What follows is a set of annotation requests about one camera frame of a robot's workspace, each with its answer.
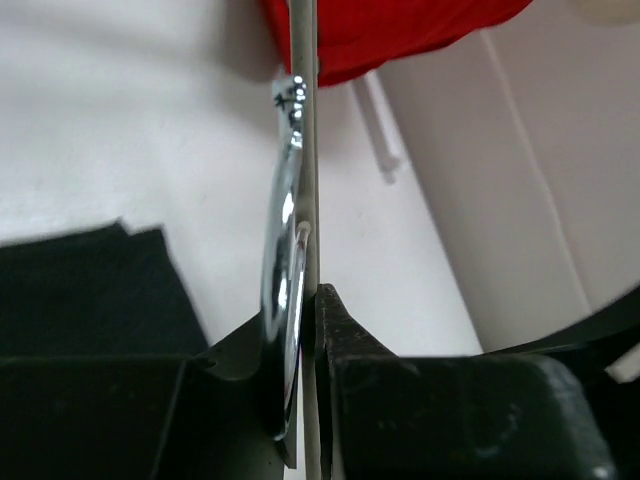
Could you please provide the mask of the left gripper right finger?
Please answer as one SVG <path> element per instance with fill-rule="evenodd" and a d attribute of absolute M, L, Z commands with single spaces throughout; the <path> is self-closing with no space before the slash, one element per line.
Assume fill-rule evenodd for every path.
<path fill-rule="evenodd" d="M 578 378 L 531 354 L 400 357 L 314 299 L 325 479 L 614 479 L 618 468 Z"/>

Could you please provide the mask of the grey wire hanger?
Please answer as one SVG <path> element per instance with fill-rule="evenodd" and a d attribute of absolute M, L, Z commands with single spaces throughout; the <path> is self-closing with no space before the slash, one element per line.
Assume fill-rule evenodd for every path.
<path fill-rule="evenodd" d="M 279 137 L 260 280 L 260 372 L 269 435 L 284 440 L 299 406 L 305 474 L 319 479 L 313 339 L 319 285 L 317 4 L 290 1 L 287 9 L 291 69 L 272 87 Z"/>

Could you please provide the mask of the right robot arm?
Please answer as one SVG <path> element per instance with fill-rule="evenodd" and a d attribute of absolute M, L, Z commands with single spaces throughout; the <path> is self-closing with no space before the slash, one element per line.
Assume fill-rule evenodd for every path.
<path fill-rule="evenodd" d="M 493 351 L 539 355 L 563 363 L 586 383 L 639 342 L 639 287 L 593 315 L 541 339 Z"/>

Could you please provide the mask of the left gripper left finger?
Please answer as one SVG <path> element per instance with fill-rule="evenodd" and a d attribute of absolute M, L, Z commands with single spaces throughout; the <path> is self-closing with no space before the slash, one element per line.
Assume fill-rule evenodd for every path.
<path fill-rule="evenodd" d="M 280 479 L 296 435 L 273 438 L 250 319 L 197 356 L 5 357 L 5 479 Z"/>

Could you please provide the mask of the black trousers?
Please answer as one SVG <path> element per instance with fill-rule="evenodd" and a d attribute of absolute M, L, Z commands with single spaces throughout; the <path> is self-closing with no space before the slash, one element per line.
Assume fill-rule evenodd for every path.
<path fill-rule="evenodd" d="M 119 223 L 1 249 L 1 354 L 195 355 L 208 346 L 161 229 Z"/>

